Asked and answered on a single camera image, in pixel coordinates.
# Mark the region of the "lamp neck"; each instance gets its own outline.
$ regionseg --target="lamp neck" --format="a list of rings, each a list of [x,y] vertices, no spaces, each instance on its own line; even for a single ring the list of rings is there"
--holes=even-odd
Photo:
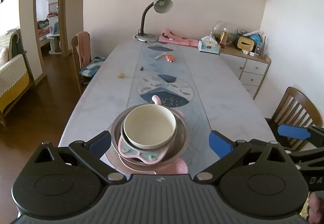
[[[154,5],[154,2],[152,2],[148,7],[145,8],[144,12],[143,12],[143,15],[142,15],[142,22],[141,22],[141,31],[140,31],[140,36],[143,36],[144,35],[144,21],[145,21],[145,16],[146,16],[146,13],[147,11],[152,8]]]

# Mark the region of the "white cabinet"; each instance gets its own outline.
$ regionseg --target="white cabinet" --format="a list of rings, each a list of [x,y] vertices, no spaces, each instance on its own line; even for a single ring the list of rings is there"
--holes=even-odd
[[[271,59],[269,57],[251,57],[231,46],[221,49],[219,56],[254,99],[269,69]]]
[[[220,54],[220,57],[239,79],[241,77],[246,59],[223,53]]]

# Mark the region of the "sofa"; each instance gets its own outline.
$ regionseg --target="sofa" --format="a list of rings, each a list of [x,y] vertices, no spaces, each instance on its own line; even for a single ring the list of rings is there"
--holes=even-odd
[[[34,86],[34,79],[23,49],[20,29],[0,36],[0,49],[6,50],[7,62],[0,66],[0,123],[24,93]]]

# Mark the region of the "dining table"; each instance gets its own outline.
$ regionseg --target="dining table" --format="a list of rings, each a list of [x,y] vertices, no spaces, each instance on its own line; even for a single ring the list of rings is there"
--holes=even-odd
[[[174,56],[174,61],[168,62],[165,56],[155,59],[162,53]],[[131,39],[119,44],[92,78],[59,146],[90,140],[107,130],[124,110],[150,103],[154,94],[185,116],[189,144],[181,158],[191,176],[219,159],[209,146],[212,130],[232,141],[275,140],[250,94],[219,55],[196,47]],[[101,160],[113,166],[105,155]]]

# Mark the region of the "wooden floor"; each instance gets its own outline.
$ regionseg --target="wooden floor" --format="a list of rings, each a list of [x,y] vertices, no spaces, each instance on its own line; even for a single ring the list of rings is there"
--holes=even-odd
[[[17,208],[11,187],[29,157],[42,141],[58,145],[64,127],[79,99],[72,55],[42,51],[47,77],[18,101],[0,124],[0,223],[11,223]]]

